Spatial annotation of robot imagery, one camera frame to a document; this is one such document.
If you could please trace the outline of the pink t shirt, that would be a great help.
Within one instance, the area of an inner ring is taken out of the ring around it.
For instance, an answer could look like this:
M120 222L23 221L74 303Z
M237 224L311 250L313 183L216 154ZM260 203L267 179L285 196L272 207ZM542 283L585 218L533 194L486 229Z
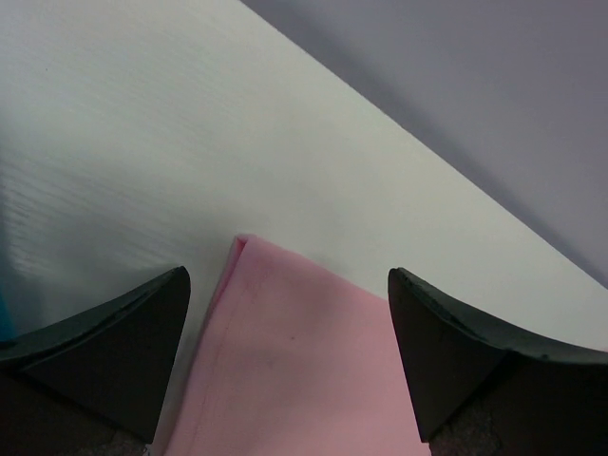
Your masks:
M152 454L428 454L386 299L252 235L191 278Z

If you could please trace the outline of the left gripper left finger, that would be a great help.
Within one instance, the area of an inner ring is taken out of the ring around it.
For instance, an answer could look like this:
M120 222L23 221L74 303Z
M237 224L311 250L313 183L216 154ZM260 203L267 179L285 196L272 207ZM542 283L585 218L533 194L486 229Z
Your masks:
M191 294L185 267L1 343L4 442L151 442Z

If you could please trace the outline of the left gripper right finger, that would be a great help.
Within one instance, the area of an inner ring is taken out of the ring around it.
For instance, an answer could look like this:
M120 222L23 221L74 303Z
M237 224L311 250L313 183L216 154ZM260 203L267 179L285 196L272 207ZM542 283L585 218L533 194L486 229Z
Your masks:
M423 442L606 442L606 352L519 328L403 268L388 292Z

